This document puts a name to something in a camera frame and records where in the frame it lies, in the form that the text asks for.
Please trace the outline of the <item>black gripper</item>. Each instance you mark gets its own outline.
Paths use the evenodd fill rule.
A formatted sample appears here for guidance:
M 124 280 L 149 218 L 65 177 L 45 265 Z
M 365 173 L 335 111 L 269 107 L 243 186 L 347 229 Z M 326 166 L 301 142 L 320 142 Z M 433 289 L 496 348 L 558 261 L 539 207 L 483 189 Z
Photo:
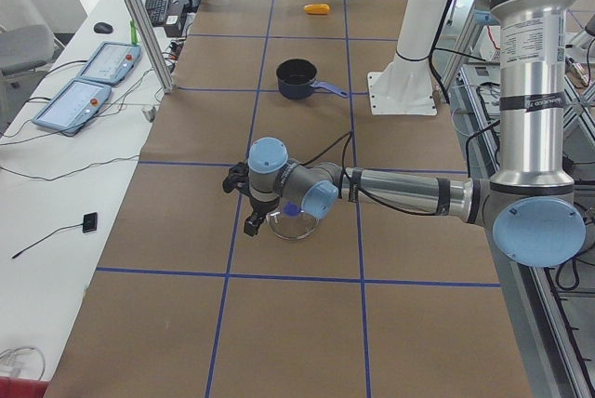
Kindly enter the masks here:
M 261 218 L 265 218 L 278 207 L 278 198 L 261 200 L 254 195 L 250 195 L 249 202 L 252 213 L 245 219 L 244 233 L 248 236 L 257 236 L 261 226 Z

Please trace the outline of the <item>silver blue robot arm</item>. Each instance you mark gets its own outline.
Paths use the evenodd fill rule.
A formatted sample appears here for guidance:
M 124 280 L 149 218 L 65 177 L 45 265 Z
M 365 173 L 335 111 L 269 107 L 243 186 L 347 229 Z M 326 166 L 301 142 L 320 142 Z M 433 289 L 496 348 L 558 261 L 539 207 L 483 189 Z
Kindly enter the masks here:
M 456 216 L 485 228 L 510 259 L 551 267 L 577 255 L 586 226 L 562 167 L 565 15 L 575 0 L 482 0 L 500 26 L 500 164 L 464 182 L 383 173 L 289 157 L 275 138 L 255 141 L 240 189 L 256 235 L 281 200 L 317 219 L 336 200 L 370 201 L 414 216 Z

